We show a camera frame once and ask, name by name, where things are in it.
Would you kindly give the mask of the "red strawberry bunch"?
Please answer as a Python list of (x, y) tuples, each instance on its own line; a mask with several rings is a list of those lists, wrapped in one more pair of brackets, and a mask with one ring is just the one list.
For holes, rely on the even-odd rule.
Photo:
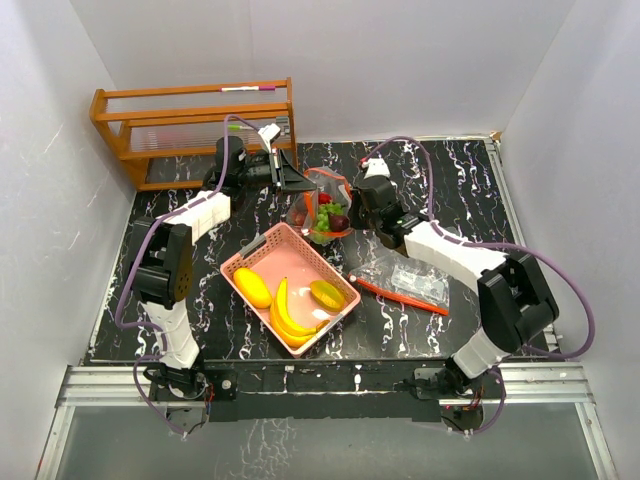
[[(307, 201), (311, 200), (309, 193), (302, 194), (295, 203), (295, 213), (293, 214), (293, 221), (296, 226), (302, 226), (307, 217), (309, 207)], [(321, 192), (317, 195), (317, 209), (321, 204), (333, 202), (332, 197), (328, 193)]]

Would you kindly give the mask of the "dark purple plum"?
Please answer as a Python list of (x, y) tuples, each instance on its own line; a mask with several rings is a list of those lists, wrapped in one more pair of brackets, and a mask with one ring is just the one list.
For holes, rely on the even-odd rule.
[(329, 227), (334, 233), (343, 232), (350, 228), (350, 221), (345, 215), (329, 214)]

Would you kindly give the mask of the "clear orange-zip bag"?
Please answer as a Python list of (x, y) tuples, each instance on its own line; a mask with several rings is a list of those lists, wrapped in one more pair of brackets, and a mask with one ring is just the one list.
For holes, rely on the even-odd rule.
[(326, 245), (353, 232), (348, 213), (352, 192), (347, 179), (328, 167), (313, 167), (304, 176), (316, 189), (299, 194), (286, 215), (287, 223), (312, 243)]

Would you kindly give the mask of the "green grape bunch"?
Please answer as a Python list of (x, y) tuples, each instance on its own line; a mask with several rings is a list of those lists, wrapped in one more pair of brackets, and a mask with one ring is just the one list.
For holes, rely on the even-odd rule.
[(331, 213), (344, 215), (344, 206), (334, 202), (321, 204), (318, 207), (315, 215), (313, 229), (319, 232), (334, 233), (330, 230), (330, 227), (329, 227), (328, 215)]

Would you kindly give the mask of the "yellow banana bunch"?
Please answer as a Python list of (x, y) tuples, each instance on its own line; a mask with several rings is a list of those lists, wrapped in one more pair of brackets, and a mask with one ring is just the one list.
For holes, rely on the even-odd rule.
[(291, 349), (296, 350), (311, 341), (329, 324), (323, 320), (314, 327), (306, 327), (298, 323), (291, 315), (288, 302), (289, 282), (284, 277), (279, 283), (270, 306), (270, 324), (277, 336)]

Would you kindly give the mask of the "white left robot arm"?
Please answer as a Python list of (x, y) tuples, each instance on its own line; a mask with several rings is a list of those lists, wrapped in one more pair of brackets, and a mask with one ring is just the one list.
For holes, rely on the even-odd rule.
[(186, 399), (200, 396), (207, 383), (204, 371), (196, 367), (200, 349), (186, 307), (193, 280), (193, 246), (227, 221), (250, 189), (269, 187), (285, 195), (316, 189), (281, 149), (251, 154), (237, 136), (220, 139), (216, 147), (213, 165), (192, 199), (157, 219), (143, 216), (134, 221), (127, 278), (117, 309), (121, 320), (129, 293), (142, 305), (148, 317), (142, 325), (152, 329), (160, 345), (152, 367), (163, 383), (171, 382)]

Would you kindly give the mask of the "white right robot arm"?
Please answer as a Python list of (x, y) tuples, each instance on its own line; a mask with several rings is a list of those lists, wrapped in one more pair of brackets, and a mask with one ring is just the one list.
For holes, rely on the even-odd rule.
[(427, 214), (405, 209), (384, 176), (355, 184), (350, 221), (355, 227), (374, 231), (386, 248), (443, 271), (478, 298), (478, 330), (432, 378), (414, 379), (417, 389), (471, 395), (480, 387), (482, 375), (559, 316), (557, 302), (532, 254), (473, 246)]

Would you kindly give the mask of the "grey binder clip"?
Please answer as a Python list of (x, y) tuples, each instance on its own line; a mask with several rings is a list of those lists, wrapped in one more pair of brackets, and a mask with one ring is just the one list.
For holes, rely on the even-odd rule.
[(289, 136), (291, 134), (291, 124), (288, 116), (277, 116), (275, 118), (275, 124), (280, 128), (280, 134), (282, 136)]

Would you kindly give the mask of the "pink cap marker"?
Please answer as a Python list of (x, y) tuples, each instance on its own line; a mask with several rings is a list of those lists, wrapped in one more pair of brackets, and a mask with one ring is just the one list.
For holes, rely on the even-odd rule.
[(261, 91), (275, 91), (277, 87), (275, 85), (241, 85), (241, 86), (233, 86), (233, 87), (221, 87), (221, 93), (230, 93), (230, 92), (261, 92)]

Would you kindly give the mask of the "yellow lemon slice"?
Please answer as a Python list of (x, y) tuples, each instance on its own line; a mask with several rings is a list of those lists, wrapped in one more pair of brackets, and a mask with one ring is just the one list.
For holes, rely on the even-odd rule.
[(310, 292), (315, 302), (323, 309), (331, 312), (339, 312), (345, 305), (345, 297), (342, 292), (325, 280), (315, 280), (310, 284)]

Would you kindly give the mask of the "wooden shelf rack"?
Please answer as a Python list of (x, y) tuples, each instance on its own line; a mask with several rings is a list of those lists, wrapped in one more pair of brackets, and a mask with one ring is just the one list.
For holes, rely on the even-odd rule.
[[(221, 93), (221, 87), (275, 85), (275, 91)], [(238, 136), (247, 150), (261, 148), (257, 133), (230, 131), (229, 125), (244, 125), (224, 118), (234, 114), (263, 127), (275, 123), (277, 116), (288, 116), (291, 134), (273, 143), (291, 152), (292, 163), (299, 164), (294, 122), (293, 86), (290, 78), (197, 86), (160, 87), (95, 91), (89, 118), (101, 138), (115, 155), (134, 188), (139, 192), (190, 189), (200, 180), (148, 179), (152, 162), (172, 157), (211, 156), (224, 134)]]

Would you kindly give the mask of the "yellow mango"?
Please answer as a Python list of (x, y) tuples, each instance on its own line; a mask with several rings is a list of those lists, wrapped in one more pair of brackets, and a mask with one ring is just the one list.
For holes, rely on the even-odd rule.
[(260, 275), (249, 268), (239, 268), (233, 273), (233, 281), (249, 304), (257, 309), (271, 306), (272, 295)]

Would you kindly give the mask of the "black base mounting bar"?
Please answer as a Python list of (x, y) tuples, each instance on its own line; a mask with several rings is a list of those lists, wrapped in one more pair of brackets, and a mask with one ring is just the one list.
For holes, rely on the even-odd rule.
[(455, 407), (480, 409), (501, 394), (485, 374), (457, 392), (443, 360), (207, 361), (214, 421), (402, 418), (436, 422)]

